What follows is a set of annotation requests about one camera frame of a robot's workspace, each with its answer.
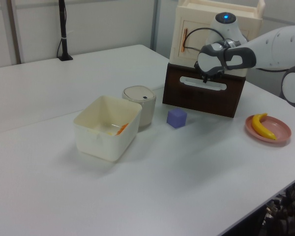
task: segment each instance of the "white plastic bin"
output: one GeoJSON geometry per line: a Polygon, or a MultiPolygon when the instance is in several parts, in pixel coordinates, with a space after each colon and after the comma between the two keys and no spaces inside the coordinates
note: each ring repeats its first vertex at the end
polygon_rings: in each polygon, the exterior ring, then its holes
{"type": "Polygon", "coordinates": [[[126,99],[99,97],[74,119],[78,150],[108,161],[118,160],[138,133],[141,110],[140,104],[126,99]]]}

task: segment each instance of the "black pole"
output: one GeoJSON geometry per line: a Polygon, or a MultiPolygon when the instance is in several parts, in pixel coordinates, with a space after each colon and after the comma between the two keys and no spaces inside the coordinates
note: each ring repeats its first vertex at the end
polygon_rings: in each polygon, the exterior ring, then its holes
{"type": "Polygon", "coordinates": [[[59,57],[61,61],[73,60],[72,56],[68,54],[67,47],[67,33],[65,29],[66,12],[64,0],[59,0],[59,13],[60,13],[60,28],[61,28],[61,43],[62,43],[62,56],[59,57]]]}

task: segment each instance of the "pole base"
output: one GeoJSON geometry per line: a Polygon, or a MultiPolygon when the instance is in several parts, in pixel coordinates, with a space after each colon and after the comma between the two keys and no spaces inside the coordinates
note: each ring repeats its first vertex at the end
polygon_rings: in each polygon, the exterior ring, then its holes
{"type": "Polygon", "coordinates": [[[62,56],[61,57],[58,57],[58,58],[61,61],[73,60],[72,56],[70,56],[69,54],[62,54],[62,56]]]}

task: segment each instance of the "white cylindrical container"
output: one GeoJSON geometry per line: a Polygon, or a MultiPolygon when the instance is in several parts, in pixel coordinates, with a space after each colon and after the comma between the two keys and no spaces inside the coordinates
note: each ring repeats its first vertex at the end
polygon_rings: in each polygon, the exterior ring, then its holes
{"type": "Polygon", "coordinates": [[[144,86],[132,86],[123,91],[122,98],[142,106],[140,127],[152,122],[156,102],[156,95],[152,90],[144,86]]]}

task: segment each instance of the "black cable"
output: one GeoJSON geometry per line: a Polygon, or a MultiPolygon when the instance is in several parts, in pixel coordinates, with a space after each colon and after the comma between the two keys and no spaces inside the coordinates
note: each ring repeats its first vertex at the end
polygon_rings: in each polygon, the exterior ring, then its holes
{"type": "Polygon", "coordinates": [[[193,47],[186,47],[186,46],[185,46],[185,43],[186,43],[187,38],[188,38],[193,32],[198,31],[198,30],[211,30],[211,31],[214,31],[214,32],[216,32],[219,36],[221,36],[221,38],[222,38],[223,40],[225,40],[225,38],[223,37],[223,35],[222,35],[219,31],[217,31],[216,29],[212,29],[212,28],[208,28],[208,27],[197,28],[197,29],[194,29],[193,31],[191,31],[190,33],[187,34],[187,36],[186,36],[186,38],[184,39],[183,44],[182,44],[182,46],[183,46],[184,48],[187,48],[187,49],[193,49],[193,50],[196,50],[196,51],[198,51],[198,52],[200,51],[200,49],[193,48],[193,47]]]}
{"type": "Polygon", "coordinates": [[[59,45],[58,45],[58,49],[57,49],[57,58],[58,58],[58,53],[59,53],[59,48],[60,48],[61,43],[62,43],[62,39],[60,40],[59,45]]]}
{"type": "Polygon", "coordinates": [[[284,70],[267,70],[267,69],[262,69],[262,68],[257,68],[257,70],[262,70],[265,72],[286,72],[288,71],[288,69],[284,69],[284,70]]]}
{"type": "MultiPolygon", "coordinates": [[[[64,25],[66,25],[67,24],[67,8],[65,7],[65,2],[63,3],[63,5],[64,5],[64,25]]],[[[58,45],[57,58],[58,58],[58,53],[59,53],[59,48],[60,48],[61,43],[62,43],[62,38],[61,38],[59,45],[58,45]]]]}

